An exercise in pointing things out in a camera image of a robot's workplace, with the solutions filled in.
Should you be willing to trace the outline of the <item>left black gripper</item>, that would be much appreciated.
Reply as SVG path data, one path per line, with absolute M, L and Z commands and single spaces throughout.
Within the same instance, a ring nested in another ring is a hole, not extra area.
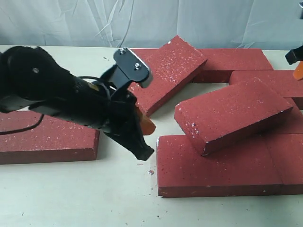
M 115 88 L 101 79 L 89 83 L 73 77 L 66 85 L 48 89 L 47 95 L 29 109 L 103 131 L 138 160 L 148 160 L 154 153 L 143 135 L 153 134 L 156 125 L 135 106 L 137 98 L 126 86 Z

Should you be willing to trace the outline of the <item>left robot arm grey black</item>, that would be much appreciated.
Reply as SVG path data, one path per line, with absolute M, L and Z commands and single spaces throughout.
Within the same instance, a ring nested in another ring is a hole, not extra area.
M 131 83 L 146 88 L 149 67 L 129 48 L 114 52 L 115 63 L 99 78 L 74 76 L 41 47 L 14 46 L 0 55 L 0 111 L 29 110 L 104 132 L 146 161 L 154 150 L 145 135 L 155 125 L 136 106 Z

